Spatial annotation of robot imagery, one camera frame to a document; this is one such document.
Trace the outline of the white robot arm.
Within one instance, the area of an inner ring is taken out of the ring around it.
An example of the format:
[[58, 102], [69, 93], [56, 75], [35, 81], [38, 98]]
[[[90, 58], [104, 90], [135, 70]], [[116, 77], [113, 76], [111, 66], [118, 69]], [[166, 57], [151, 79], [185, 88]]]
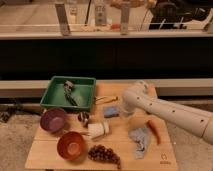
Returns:
[[189, 133], [213, 145], [213, 113], [148, 95], [148, 84], [139, 80], [122, 93], [122, 112], [132, 115], [136, 108], [175, 124]]

